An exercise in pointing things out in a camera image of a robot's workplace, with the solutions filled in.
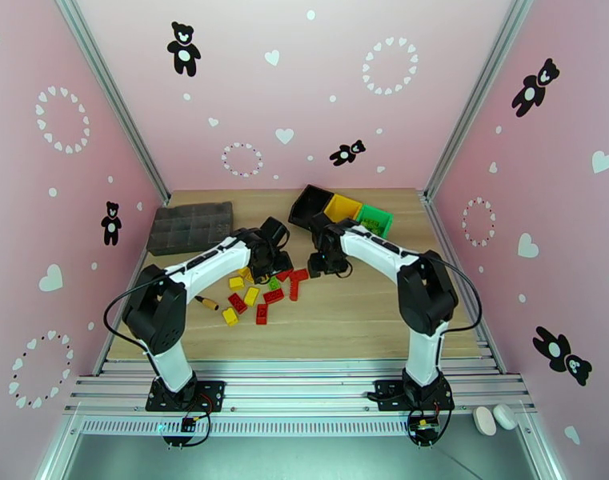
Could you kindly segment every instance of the pink backdrop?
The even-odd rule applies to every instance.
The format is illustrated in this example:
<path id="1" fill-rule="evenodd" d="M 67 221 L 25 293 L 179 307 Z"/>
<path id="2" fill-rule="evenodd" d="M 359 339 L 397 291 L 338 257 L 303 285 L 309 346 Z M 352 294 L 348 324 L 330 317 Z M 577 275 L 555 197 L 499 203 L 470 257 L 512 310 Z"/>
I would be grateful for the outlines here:
<path id="1" fill-rule="evenodd" d="M 513 97 L 547 58 L 559 77 L 516 117 Z M 609 0 L 535 1 L 437 204 L 569 478 L 609 478 Z M 549 368 L 537 326 L 592 364 L 586 386 Z"/>
<path id="2" fill-rule="evenodd" d="M 159 204 L 54 1 L 0 0 L 0 479 L 35 476 Z"/>
<path id="3" fill-rule="evenodd" d="M 187 190 L 422 188 L 511 0 L 78 2 L 162 178 Z M 173 21 L 194 27 L 193 78 L 166 50 Z"/>

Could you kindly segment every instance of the red block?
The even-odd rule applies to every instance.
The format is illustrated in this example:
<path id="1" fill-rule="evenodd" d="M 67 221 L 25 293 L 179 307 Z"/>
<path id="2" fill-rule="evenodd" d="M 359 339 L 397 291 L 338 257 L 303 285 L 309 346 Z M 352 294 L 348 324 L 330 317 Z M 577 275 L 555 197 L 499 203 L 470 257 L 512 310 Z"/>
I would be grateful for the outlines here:
<path id="1" fill-rule="evenodd" d="M 281 289 L 264 294 L 264 302 L 266 304 L 273 304 L 274 302 L 280 301 L 282 299 L 284 299 L 284 293 Z"/>
<path id="2" fill-rule="evenodd" d="M 299 288 L 299 281 L 293 281 L 291 280 L 290 282 L 290 293 L 289 293 L 289 298 L 291 301 L 297 301 L 298 300 L 298 288 Z"/>
<path id="3" fill-rule="evenodd" d="M 294 270 L 290 273 L 291 281 L 306 281 L 309 278 L 309 271 L 306 269 Z"/>
<path id="4" fill-rule="evenodd" d="M 284 282 L 284 281 L 286 281 L 286 278 L 288 278 L 290 276 L 291 272 L 293 272 L 292 269 L 285 270 L 284 272 L 280 272 L 275 277 L 278 278 L 280 282 Z"/>
<path id="5" fill-rule="evenodd" d="M 240 298 L 237 293 L 233 293 L 231 296 L 229 296 L 229 302 L 235 308 L 238 314 L 242 314 L 248 309 L 248 306 L 244 300 Z"/>
<path id="6" fill-rule="evenodd" d="M 258 312 L 255 315 L 256 325 L 266 325 L 266 319 L 269 316 L 269 305 L 258 304 Z"/>

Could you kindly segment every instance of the yellow toy brick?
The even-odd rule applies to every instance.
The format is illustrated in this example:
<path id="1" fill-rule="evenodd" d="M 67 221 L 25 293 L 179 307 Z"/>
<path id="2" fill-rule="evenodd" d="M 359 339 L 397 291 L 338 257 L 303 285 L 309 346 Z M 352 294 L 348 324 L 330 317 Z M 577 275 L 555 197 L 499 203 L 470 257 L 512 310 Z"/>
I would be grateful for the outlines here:
<path id="1" fill-rule="evenodd" d="M 249 307 L 254 306 L 255 300 L 258 298 L 258 296 L 259 296 L 259 289 L 257 287 L 250 287 L 246 291 L 246 296 L 244 296 L 244 304 L 246 304 Z"/>
<path id="2" fill-rule="evenodd" d="M 235 310 L 233 308 L 226 308 L 222 312 L 222 316 L 226 320 L 226 324 L 228 326 L 233 326 L 235 323 L 238 322 L 238 315 L 235 314 Z"/>
<path id="3" fill-rule="evenodd" d="M 244 279 L 242 278 L 230 278 L 229 287 L 232 291 L 239 291 L 244 289 Z"/>

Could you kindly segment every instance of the black bracket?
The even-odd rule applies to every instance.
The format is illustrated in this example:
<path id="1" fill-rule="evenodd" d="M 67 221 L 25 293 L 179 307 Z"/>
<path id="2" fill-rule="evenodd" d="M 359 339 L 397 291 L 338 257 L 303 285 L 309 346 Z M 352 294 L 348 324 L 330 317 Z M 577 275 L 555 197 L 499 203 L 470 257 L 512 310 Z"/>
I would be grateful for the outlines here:
<path id="1" fill-rule="evenodd" d="M 453 410 L 453 394 L 442 373 L 428 386 L 419 387 L 403 373 L 403 380 L 376 380 L 371 397 L 381 411 Z"/>
<path id="2" fill-rule="evenodd" d="M 195 374 L 178 393 L 171 393 L 161 378 L 156 378 L 150 386 L 146 410 L 149 412 L 189 412 L 212 413 L 222 410 L 224 381 L 198 380 Z"/>

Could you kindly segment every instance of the wooden surface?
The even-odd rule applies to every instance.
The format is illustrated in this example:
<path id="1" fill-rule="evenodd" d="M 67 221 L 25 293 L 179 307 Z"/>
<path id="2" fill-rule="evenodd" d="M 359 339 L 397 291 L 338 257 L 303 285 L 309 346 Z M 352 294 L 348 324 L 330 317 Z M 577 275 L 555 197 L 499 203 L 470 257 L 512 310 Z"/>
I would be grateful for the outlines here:
<path id="1" fill-rule="evenodd" d="M 290 207 L 299 190 L 180 191 L 170 206 L 201 202 L 233 202 L 234 228 L 260 227 L 273 216 L 286 224 L 290 241 L 286 246 L 295 269 L 307 266 L 315 251 L 311 234 L 288 223 Z M 440 252 L 431 224 L 414 190 L 339 190 L 349 198 L 391 212 L 395 216 L 387 239 L 410 250 Z M 146 264 L 165 267 L 194 254 L 163 257 L 148 255 Z M 211 311 L 193 301 L 186 310 L 186 331 L 182 343 L 186 356 L 197 359 L 322 359 L 322 358 L 405 358 L 408 328 L 398 311 L 397 288 L 393 282 L 355 258 L 353 274 L 347 279 L 322 276 L 302 282 L 299 300 L 288 298 L 288 280 L 282 285 L 286 298 L 270 305 L 268 325 L 255 325 L 256 308 L 249 308 L 239 323 L 229 327 L 219 311 Z M 259 286 L 262 292 L 268 286 Z M 245 291 L 239 291 L 243 297 Z M 224 278 L 202 293 L 229 306 L 231 294 Z M 466 311 L 455 310 L 451 328 L 468 324 Z M 129 336 L 123 324 L 120 331 Z M 472 332 L 448 334 L 444 357 L 479 356 Z M 115 339 L 108 358 L 142 359 L 141 350 Z"/>

